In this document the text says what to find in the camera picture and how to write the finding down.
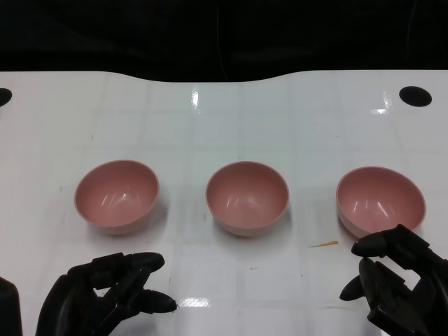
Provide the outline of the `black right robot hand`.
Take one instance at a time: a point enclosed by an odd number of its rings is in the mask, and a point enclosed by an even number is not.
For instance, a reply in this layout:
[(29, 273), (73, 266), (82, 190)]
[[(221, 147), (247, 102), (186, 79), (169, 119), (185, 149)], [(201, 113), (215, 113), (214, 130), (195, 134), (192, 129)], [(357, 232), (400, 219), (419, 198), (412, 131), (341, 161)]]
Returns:
[[(447, 334), (447, 260), (404, 225), (369, 234), (354, 243), (359, 274), (342, 290), (343, 301), (364, 297), (367, 319), (389, 335)], [(389, 257), (420, 280), (413, 289), (373, 258)]]

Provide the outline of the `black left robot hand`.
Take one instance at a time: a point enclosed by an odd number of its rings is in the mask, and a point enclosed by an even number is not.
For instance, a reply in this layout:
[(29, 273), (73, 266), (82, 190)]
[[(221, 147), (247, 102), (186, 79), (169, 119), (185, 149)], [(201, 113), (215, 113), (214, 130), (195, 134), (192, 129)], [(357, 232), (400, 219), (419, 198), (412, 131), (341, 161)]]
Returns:
[(53, 285), (41, 308), (37, 335), (109, 335), (140, 313), (174, 312), (176, 301), (144, 286), (162, 268), (159, 253), (115, 253), (72, 267)]

